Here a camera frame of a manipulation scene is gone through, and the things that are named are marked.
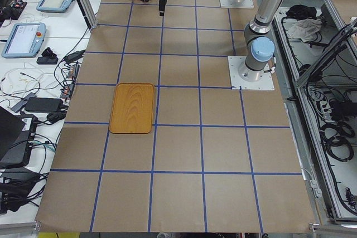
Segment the upper blue teach pendant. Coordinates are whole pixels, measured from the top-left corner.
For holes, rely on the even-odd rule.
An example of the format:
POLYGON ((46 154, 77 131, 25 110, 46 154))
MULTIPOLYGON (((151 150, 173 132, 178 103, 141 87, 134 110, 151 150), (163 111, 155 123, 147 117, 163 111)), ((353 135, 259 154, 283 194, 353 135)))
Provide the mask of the upper blue teach pendant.
POLYGON ((40 0, 36 9, 40 12, 64 13, 73 0, 40 0))

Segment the lower blue teach pendant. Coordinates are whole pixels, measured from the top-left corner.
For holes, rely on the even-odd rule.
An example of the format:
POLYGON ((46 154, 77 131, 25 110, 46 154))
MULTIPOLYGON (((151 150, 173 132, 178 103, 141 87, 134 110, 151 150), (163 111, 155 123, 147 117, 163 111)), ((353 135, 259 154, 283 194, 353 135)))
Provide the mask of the lower blue teach pendant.
POLYGON ((44 41, 44 23, 16 23, 2 51, 7 59, 35 57, 44 41))

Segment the black power brick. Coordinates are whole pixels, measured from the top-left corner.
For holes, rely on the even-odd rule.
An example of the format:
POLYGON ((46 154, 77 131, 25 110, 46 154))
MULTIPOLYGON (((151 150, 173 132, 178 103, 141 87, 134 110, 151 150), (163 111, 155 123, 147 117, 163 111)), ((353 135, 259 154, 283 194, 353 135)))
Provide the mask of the black power brick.
POLYGON ((50 113, 58 111, 63 102, 58 98, 30 97, 25 105, 25 110, 34 113, 50 113))

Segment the black crumpled cloth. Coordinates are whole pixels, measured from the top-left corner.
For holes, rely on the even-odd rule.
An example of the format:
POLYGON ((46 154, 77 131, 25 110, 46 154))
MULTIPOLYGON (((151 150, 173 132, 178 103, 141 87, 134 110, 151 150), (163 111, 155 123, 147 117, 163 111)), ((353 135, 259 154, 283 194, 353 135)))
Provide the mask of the black crumpled cloth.
POLYGON ((305 5, 297 4, 292 6, 287 12, 288 18, 294 18, 296 20, 305 20, 308 18, 316 19, 317 10, 315 7, 308 7, 305 5))

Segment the black laptop computer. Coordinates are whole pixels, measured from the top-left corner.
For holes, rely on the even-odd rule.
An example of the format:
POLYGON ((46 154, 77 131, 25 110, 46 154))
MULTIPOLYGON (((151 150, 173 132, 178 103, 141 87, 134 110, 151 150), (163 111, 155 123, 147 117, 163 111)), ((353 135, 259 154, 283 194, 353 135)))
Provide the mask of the black laptop computer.
POLYGON ((1 108, 1 168, 28 165, 36 134, 37 117, 33 114, 13 115, 1 108))

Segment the black electronics box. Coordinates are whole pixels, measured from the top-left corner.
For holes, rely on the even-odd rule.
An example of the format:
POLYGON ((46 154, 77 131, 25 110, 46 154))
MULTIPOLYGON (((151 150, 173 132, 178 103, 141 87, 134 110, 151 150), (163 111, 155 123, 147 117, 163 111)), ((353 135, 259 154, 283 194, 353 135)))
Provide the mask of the black electronics box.
POLYGON ((1 215, 16 212, 37 198, 41 191, 31 193, 43 176, 27 168, 5 169, 1 174, 1 215))

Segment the blue teach pendant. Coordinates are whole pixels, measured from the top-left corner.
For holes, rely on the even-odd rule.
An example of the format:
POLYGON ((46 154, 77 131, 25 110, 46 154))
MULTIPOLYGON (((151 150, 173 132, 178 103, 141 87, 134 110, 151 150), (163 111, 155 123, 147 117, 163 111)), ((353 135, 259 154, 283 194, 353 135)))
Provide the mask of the blue teach pendant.
POLYGON ((40 12, 64 13, 73 0, 40 0, 36 9, 40 12))
POLYGON ((16 23, 2 51, 7 59, 35 57, 44 41, 44 23, 16 23))

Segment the wooden rectangular tray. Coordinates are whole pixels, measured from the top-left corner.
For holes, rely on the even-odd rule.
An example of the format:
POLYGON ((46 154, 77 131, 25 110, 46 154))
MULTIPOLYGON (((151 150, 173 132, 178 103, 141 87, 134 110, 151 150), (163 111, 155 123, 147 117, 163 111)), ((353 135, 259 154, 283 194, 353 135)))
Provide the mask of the wooden rectangular tray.
POLYGON ((109 131, 148 134, 152 129, 155 87, 150 83, 119 83, 115 87, 109 131))

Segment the white crumpled cloth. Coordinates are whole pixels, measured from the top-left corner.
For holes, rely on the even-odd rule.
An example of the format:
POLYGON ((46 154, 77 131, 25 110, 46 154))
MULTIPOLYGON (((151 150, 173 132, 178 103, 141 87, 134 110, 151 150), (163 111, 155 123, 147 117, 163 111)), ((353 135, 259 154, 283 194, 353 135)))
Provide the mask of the white crumpled cloth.
POLYGON ((287 30, 287 36, 289 38, 300 39, 303 42, 309 42, 315 39, 316 34, 321 28, 322 22, 320 20, 299 20, 287 30))

